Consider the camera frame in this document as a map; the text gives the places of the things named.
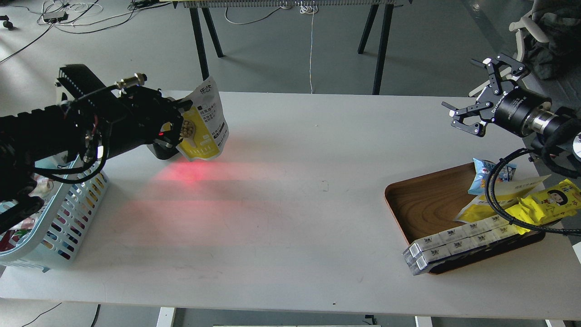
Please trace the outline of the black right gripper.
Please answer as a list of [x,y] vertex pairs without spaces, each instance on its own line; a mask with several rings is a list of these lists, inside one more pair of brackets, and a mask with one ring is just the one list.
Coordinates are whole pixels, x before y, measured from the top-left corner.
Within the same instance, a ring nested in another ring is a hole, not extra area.
[[442,102],[450,110],[453,128],[478,137],[484,137],[492,123],[519,137],[544,132],[554,118],[549,112],[552,100],[517,84],[531,72],[526,65],[503,53],[482,62],[471,59],[471,64],[486,69],[488,82],[471,93],[478,96],[473,105],[459,109]]

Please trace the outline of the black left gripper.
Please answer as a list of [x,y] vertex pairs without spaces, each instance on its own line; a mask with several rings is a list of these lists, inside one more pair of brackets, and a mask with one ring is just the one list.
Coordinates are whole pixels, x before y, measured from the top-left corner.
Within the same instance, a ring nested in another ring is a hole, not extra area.
[[[57,81],[71,95],[68,104],[79,114],[87,114],[100,133],[107,158],[116,157],[141,145],[147,146],[150,120],[148,114],[161,97],[161,91],[145,87],[147,75],[132,76],[105,85],[84,64],[67,64],[59,69]],[[189,111],[191,100],[176,100],[177,112]],[[158,134],[152,148],[175,149],[178,136]]]

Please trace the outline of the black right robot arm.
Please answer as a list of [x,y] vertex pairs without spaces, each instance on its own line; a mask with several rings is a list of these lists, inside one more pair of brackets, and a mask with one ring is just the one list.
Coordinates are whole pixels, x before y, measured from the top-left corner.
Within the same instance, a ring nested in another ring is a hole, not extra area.
[[514,159],[535,154],[553,173],[567,178],[580,177],[580,120],[568,108],[554,113],[551,99],[519,85],[521,77],[530,70],[521,61],[507,54],[497,54],[483,61],[472,60],[473,65],[486,70],[488,82],[482,87],[473,105],[456,108],[447,102],[454,128],[483,137],[488,124],[520,138],[536,135],[531,148],[517,149],[492,169],[485,184],[485,197],[495,214],[508,223],[531,231],[580,236],[579,228],[549,228],[535,226],[514,217],[503,209],[496,199],[495,178],[500,170]]

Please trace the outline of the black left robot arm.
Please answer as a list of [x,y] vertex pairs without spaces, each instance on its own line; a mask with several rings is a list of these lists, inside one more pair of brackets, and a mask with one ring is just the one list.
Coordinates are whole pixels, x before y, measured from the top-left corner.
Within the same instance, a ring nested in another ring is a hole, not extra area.
[[84,64],[59,69],[70,93],[57,105],[1,118],[1,232],[37,213],[45,201],[32,192],[35,175],[64,184],[90,180],[108,159],[147,145],[161,160],[177,154],[183,113],[192,101],[169,99],[144,87],[135,73],[107,86]]

